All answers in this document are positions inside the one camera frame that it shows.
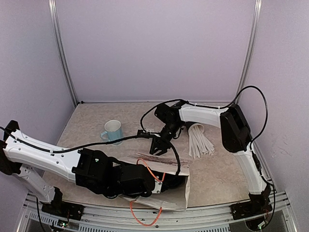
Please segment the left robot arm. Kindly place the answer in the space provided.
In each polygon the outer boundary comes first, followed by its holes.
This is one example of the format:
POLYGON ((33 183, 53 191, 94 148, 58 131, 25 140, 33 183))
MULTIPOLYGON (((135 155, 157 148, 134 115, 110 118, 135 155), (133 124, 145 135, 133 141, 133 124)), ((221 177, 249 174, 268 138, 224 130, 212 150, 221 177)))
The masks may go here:
POLYGON ((46 185, 31 168, 54 173, 108 199, 119 195, 149 197, 161 192, 165 174, 152 171, 142 160, 125 163, 87 145, 71 149, 54 146, 28 137, 13 120, 1 130, 4 135, 0 142, 0 171, 23 178, 39 200, 57 215, 67 211, 67 203, 59 198, 57 188, 46 185))

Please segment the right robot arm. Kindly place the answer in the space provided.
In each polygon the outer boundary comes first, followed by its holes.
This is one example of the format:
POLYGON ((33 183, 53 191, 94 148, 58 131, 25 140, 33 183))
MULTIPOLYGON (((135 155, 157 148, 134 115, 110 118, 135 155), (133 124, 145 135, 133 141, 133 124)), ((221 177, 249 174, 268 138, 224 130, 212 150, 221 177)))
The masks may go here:
POLYGON ((174 100, 173 105, 163 102, 155 106, 155 116, 165 125, 152 139, 150 154, 162 155, 171 148, 170 141, 186 122, 218 127, 223 147, 239 162, 249 186, 250 201, 247 211, 256 215, 266 206, 271 187, 263 179, 262 167, 254 147, 249 124, 237 104, 225 107, 204 106, 185 100, 174 100))

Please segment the cream bear paper bag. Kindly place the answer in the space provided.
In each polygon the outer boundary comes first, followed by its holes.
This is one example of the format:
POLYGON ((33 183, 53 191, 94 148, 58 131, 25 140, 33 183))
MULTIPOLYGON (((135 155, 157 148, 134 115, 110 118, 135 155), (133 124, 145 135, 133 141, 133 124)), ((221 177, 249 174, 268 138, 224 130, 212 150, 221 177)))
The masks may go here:
POLYGON ((180 172, 176 175, 178 163, 168 155, 153 156, 136 153, 120 158, 130 164, 141 164, 152 173, 155 188, 149 197, 125 197, 133 218, 142 226, 150 227, 156 224, 163 211, 185 211, 188 207, 190 194, 190 171, 188 158, 180 158, 180 172), (156 218, 147 223, 145 219, 136 216, 134 204, 142 204, 155 210, 156 218))

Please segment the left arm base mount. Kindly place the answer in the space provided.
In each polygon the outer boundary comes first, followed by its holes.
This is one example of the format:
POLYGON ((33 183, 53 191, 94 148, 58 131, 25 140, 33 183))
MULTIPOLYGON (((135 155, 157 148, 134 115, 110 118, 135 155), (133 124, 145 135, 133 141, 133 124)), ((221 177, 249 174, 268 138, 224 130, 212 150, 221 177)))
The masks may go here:
POLYGON ((54 216, 80 221, 84 212, 84 206, 63 201, 63 193, 57 187, 54 187, 54 193, 50 203, 42 203, 42 211, 54 216))

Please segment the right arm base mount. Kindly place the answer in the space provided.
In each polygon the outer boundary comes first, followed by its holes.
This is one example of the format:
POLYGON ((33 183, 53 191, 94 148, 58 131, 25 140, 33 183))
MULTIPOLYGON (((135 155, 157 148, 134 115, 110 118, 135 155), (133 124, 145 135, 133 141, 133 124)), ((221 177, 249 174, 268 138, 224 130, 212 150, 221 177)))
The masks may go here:
POLYGON ((242 203, 235 203, 230 206, 233 220, 253 217, 272 211, 273 208, 270 203, 271 187, 267 185, 261 194, 249 194, 249 201, 242 203))

